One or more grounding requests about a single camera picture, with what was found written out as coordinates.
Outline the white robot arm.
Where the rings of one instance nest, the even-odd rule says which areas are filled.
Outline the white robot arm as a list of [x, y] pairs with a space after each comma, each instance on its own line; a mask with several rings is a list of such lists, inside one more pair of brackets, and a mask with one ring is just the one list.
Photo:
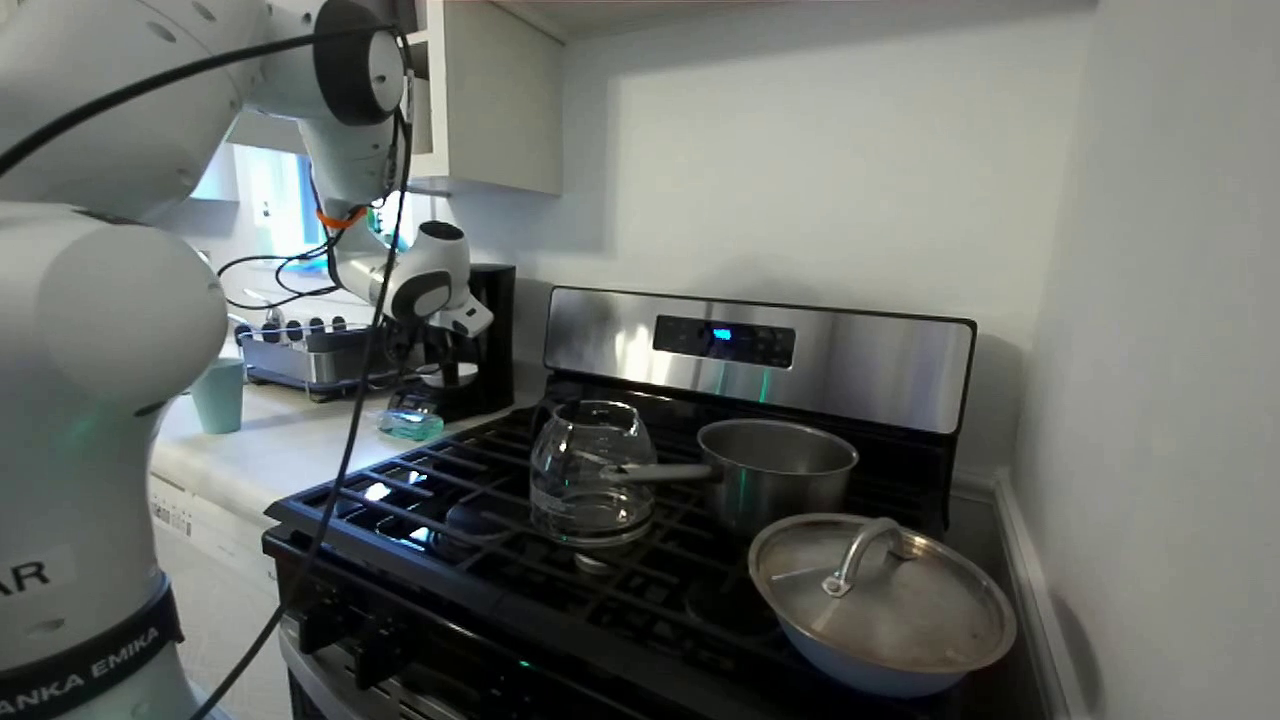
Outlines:
[[154, 422], [225, 346], [154, 217], [239, 113], [304, 128], [320, 198], [406, 178], [406, 25], [373, 0], [12, 0], [0, 25], [0, 720], [195, 720], [154, 562]]

